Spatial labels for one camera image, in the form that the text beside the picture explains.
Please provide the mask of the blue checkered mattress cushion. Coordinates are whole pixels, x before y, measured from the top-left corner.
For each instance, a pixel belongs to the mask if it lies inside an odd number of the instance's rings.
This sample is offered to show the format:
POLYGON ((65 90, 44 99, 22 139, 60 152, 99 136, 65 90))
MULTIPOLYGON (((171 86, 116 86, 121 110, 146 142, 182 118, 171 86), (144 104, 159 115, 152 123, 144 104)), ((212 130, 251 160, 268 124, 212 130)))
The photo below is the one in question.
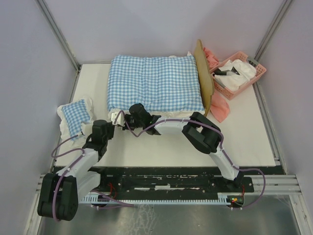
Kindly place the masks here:
POLYGON ((194 56, 116 56, 108 77, 108 112, 127 112, 137 103, 154 115, 185 117, 193 112, 204 114, 194 56))

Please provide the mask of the wooden pet bed frame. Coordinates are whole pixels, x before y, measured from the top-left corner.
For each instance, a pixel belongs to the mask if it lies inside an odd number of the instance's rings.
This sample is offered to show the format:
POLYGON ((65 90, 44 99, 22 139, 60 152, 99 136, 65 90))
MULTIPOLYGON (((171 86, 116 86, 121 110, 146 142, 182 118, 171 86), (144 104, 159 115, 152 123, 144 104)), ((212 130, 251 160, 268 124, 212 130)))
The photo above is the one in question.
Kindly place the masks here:
POLYGON ((197 39, 193 56, 195 57, 197 70, 198 70, 201 98, 202 98, 202 103, 203 103, 203 107, 205 110, 204 115, 207 116, 211 108, 212 96, 215 91, 214 90, 215 86, 214 86, 213 77, 210 73, 210 68, 209 68, 207 58, 203 51, 202 41, 200 39, 197 39))

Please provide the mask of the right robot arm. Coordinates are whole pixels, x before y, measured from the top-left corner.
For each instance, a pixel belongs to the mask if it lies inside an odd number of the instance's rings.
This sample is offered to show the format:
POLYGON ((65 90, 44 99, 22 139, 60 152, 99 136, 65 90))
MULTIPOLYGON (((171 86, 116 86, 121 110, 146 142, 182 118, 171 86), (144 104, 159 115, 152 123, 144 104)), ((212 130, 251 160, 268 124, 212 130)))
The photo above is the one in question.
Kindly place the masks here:
POLYGON ((129 113, 123 111, 121 125, 139 137, 146 132, 149 135, 183 134, 201 153, 209 155, 219 168, 224 185, 229 191, 242 186, 242 173, 223 148, 224 136, 218 126, 203 114, 194 112, 187 118, 170 118, 151 115, 141 103, 130 107, 129 113))

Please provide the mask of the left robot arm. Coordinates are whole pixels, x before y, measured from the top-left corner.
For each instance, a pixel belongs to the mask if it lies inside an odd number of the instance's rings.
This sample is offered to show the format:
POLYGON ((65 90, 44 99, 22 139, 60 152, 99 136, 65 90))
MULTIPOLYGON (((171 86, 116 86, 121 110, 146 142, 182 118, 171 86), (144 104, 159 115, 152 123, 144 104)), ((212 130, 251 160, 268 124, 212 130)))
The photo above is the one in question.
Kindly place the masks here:
POLYGON ((111 122, 96 120, 83 147, 69 151, 79 151, 78 157, 58 172, 44 176, 37 207, 39 216, 71 221, 79 202, 90 191, 107 188, 107 177, 89 169, 105 155, 113 135, 114 125, 111 122))

